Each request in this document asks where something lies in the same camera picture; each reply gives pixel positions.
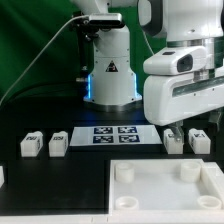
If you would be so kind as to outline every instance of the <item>white plastic part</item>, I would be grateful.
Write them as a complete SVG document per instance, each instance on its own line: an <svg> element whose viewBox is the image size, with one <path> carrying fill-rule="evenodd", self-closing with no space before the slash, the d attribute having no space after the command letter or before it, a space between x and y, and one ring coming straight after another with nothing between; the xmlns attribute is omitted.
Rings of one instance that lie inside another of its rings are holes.
<svg viewBox="0 0 224 224"><path fill-rule="evenodd" d="M121 183L131 183L135 177L135 169L132 163L121 162L115 167L116 180Z"/></svg>
<svg viewBox="0 0 224 224"><path fill-rule="evenodd" d="M176 87L192 84L194 74L149 76L144 84L144 113L156 125L167 125L224 106L224 84L174 97Z"/></svg>
<svg viewBox="0 0 224 224"><path fill-rule="evenodd" d="M108 5L105 0L70 0L85 15L92 13L108 13Z"/></svg>
<svg viewBox="0 0 224 224"><path fill-rule="evenodd" d="M86 102L124 106L142 100L136 74L130 68L130 32L125 26L99 31L94 40L94 69L89 75Z"/></svg>
<svg viewBox="0 0 224 224"><path fill-rule="evenodd" d="M150 1L140 1L138 4L139 23L141 26L145 26L151 22L152 19L152 5Z"/></svg>
<svg viewBox="0 0 224 224"><path fill-rule="evenodd" d="M4 172L3 172L3 167L0 166L0 188L2 187L2 185L4 184L5 179L4 179Z"/></svg>
<svg viewBox="0 0 224 224"><path fill-rule="evenodd" d="M191 55L193 59L192 69L188 72L197 71L205 67L207 55L203 46L164 48L144 62L144 72L151 75L168 76L186 73L186 71L179 72L177 64L180 59L187 55Z"/></svg>
<svg viewBox="0 0 224 224"><path fill-rule="evenodd" d="M197 200L199 208L205 210L220 210L222 209L222 201L216 197L204 195Z"/></svg>
<svg viewBox="0 0 224 224"><path fill-rule="evenodd" d="M210 154L211 140L203 130L191 129L188 142L195 154Z"/></svg>
<svg viewBox="0 0 224 224"><path fill-rule="evenodd" d="M166 129L163 135L163 143L168 154L183 154L183 142L177 142L171 129Z"/></svg>
<svg viewBox="0 0 224 224"><path fill-rule="evenodd" d="M49 142L50 157L65 156L67 148L68 148L68 133L64 131L54 133Z"/></svg>
<svg viewBox="0 0 224 224"><path fill-rule="evenodd" d="M123 196L115 202L116 210L138 210L139 202L136 198L130 196Z"/></svg>
<svg viewBox="0 0 224 224"><path fill-rule="evenodd" d="M167 41L198 40L223 36L222 0L163 1L167 15Z"/></svg>
<svg viewBox="0 0 224 224"><path fill-rule="evenodd" d="M198 162L184 162L181 164L180 178L185 182L194 183L200 180L201 164Z"/></svg>
<svg viewBox="0 0 224 224"><path fill-rule="evenodd" d="M36 157L43 146L43 134L40 131L28 133L20 146L22 157Z"/></svg>

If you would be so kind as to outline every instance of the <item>small white block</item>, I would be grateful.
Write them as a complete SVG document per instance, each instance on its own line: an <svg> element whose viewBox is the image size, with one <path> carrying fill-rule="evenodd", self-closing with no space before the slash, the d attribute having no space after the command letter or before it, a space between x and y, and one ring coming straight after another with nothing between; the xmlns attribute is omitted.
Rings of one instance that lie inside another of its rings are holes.
<svg viewBox="0 0 224 224"><path fill-rule="evenodd" d="M195 154L210 154L211 140L203 130L191 129L188 142Z"/></svg>
<svg viewBox="0 0 224 224"><path fill-rule="evenodd" d="M49 142L50 157L65 156L67 148L68 148L68 133L64 131L54 133Z"/></svg>
<svg viewBox="0 0 224 224"><path fill-rule="evenodd" d="M22 157L36 157L43 146L43 134L40 131L28 133L20 146Z"/></svg>
<svg viewBox="0 0 224 224"><path fill-rule="evenodd" d="M171 129L166 129L163 135L163 143L168 154L183 154L183 142L177 142Z"/></svg>
<svg viewBox="0 0 224 224"><path fill-rule="evenodd" d="M2 187L2 185L4 184L5 180L4 180L4 173L3 173L3 167L0 166L0 188Z"/></svg>

